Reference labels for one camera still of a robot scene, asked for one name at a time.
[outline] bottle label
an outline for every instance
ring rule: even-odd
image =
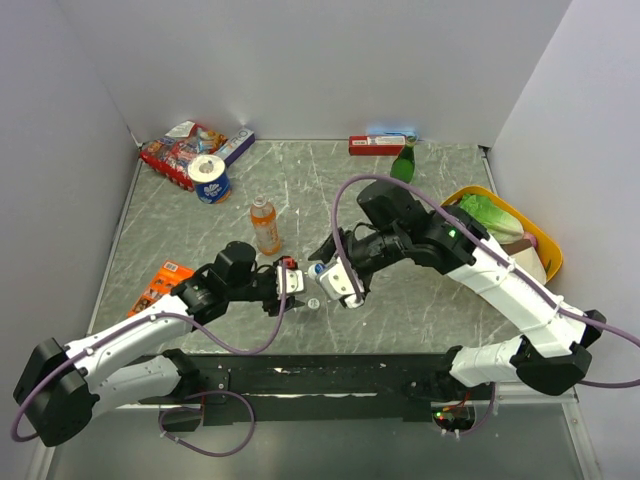
[[[369,145],[404,145],[405,138],[402,135],[367,137]]]
[[[266,225],[255,225],[256,240],[258,247],[271,250],[278,244],[278,229],[276,222],[271,222]]]

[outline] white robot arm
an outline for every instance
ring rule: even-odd
[[[475,246],[436,212],[427,213],[409,192],[391,183],[378,180],[370,184],[358,196],[358,203],[375,232],[356,239],[354,231],[341,229],[340,237],[356,274],[359,295],[342,259],[334,257],[332,237],[309,258],[327,263],[312,266],[309,274],[329,298],[347,308],[357,308],[364,303],[375,272],[410,258],[473,290],[522,333],[493,345],[455,347],[458,351],[449,373],[456,380],[467,387],[523,381],[542,393],[560,395],[584,378],[591,361],[586,348],[601,332],[563,316],[560,309],[604,323],[606,319],[599,312],[585,313],[566,304],[562,297],[517,269],[486,229],[458,207],[445,208],[502,262]],[[557,307],[552,308],[541,294],[555,300]]]
[[[250,245],[231,242],[214,263],[143,312],[64,346],[54,339],[38,345],[14,398],[44,444],[65,442],[92,418],[120,405],[193,393],[198,369],[180,350],[130,364],[154,347],[224,315],[230,302],[260,301],[267,314],[280,319],[284,311],[299,305],[294,295],[304,291],[304,277],[295,261],[282,257],[265,270],[257,268],[255,257]],[[13,436],[17,441],[28,439],[15,429]]]

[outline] yellow basket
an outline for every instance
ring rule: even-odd
[[[542,229],[540,229],[535,223],[529,220],[527,217],[522,215],[518,210],[513,208],[507,202],[502,200],[496,194],[487,190],[484,187],[479,185],[471,185],[469,187],[464,187],[462,190],[458,190],[456,193],[447,198],[442,205],[451,205],[453,203],[458,202],[462,199],[462,196],[471,193],[474,195],[484,195],[485,197],[489,197],[494,205],[500,207],[505,212],[509,212],[511,215],[520,220],[520,223],[524,227],[526,232],[533,233],[538,239],[538,248],[536,251],[538,252],[538,256],[540,257],[540,261],[544,266],[545,271],[547,272],[547,282],[551,280],[560,267],[562,266],[562,250],[556,242],[554,242],[549,235],[547,235]]]

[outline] plastic bottle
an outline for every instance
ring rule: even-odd
[[[282,242],[278,236],[276,209],[273,204],[264,195],[258,195],[249,209],[249,215],[256,231],[258,250],[265,255],[273,255],[280,250]]]

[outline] lettuce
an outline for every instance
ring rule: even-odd
[[[484,225],[498,243],[513,243],[524,235],[520,221],[496,207],[489,197],[467,193],[462,197],[459,206]]]

